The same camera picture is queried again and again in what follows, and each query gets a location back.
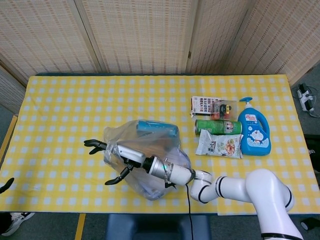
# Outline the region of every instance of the yellow checkered tablecloth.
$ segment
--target yellow checkered tablecloth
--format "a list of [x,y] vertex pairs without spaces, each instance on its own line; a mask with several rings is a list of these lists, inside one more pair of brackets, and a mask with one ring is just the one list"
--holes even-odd
[[[195,155],[199,138],[189,111],[192,96],[252,105],[268,120],[272,150],[243,159]],[[238,113],[244,109],[238,103]],[[103,139],[105,127],[149,119],[176,124],[194,169],[244,178],[257,168],[273,171],[295,196],[291,213],[320,213],[320,193],[285,75],[238,76],[33,76],[0,171],[15,181],[0,195],[0,211],[87,213],[186,213],[186,189],[157,201],[125,181],[105,186],[117,173],[103,153],[89,155],[86,139]],[[250,214],[250,203],[219,198],[191,201],[193,213]]]

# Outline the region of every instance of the gray floor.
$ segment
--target gray floor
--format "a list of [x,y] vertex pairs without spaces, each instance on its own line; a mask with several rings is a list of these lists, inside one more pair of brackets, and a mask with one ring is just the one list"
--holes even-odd
[[[320,65],[307,73],[299,81],[320,90]],[[302,112],[298,99],[294,99],[296,110],[305,134],[320,134],[318,118],[310,117]],[[315,110],[320,113],[320,99],[316,102]],[[0,106],[0,144],[10,124],[12,113]],[[15,234],[9,237],[0,236],[0,240],[73,240],[75,238],[79,215],[76,213],[36,213],[30,220],[24,222]],[[306,216],[291,216],[305,240],[319,240],[320,227],[305,231],[300,221]],[[107,224],[107,214],[87,214],[85,218],[82,239],[104,239]],[[258,240],[260,237],[259,222],[256,216],[216,216],[210,217],[213,240]]]

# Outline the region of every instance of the blue bottle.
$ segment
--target blue bottle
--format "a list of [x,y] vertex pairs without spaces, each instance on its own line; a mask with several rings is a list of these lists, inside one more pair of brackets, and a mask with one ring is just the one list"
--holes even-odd
[[265,116],[250,104],[252,97],[244,97],[246,102],[238,121],[242,124],[243,138],[241,151],[244,155],[265,156],[271,151],[270,129]]

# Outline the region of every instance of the white sneaker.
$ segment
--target white sneaker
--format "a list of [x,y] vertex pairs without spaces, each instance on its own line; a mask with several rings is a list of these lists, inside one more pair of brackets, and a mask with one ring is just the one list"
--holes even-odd
[[33,215],[35,215],[34,212],[11,212],[10,214],[11,214],[12,224],[6,232],[1,234],[2,236],[12,235],[15,231],[17,231],[17,229],[20,227],[23,221],[28,220]]

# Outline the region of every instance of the white robotic arm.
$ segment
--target white robotic arm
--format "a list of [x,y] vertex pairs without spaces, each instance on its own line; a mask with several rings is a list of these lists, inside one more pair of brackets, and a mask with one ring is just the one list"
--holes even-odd
[[[99,147],[97,144],[86,142],[85,145]],[[303,240],[287,213],[294,206],[294,197],[290,189],[267,169],[256,169],[245,179],[219,176],[213,180],[208,172],[185,168],[163,161],[157,156],[145,157],[140,151],[125,146],[118,145],[118,152],[128,167],[120,176],[107,181],[106,185],[120,182],[133,167],[144,168],[148,174],[164,179],[166,187],[174,184],[186,185],[193,180],[190,196],[201,203],[208,203],[218,197],[253,203],[262,239]]]

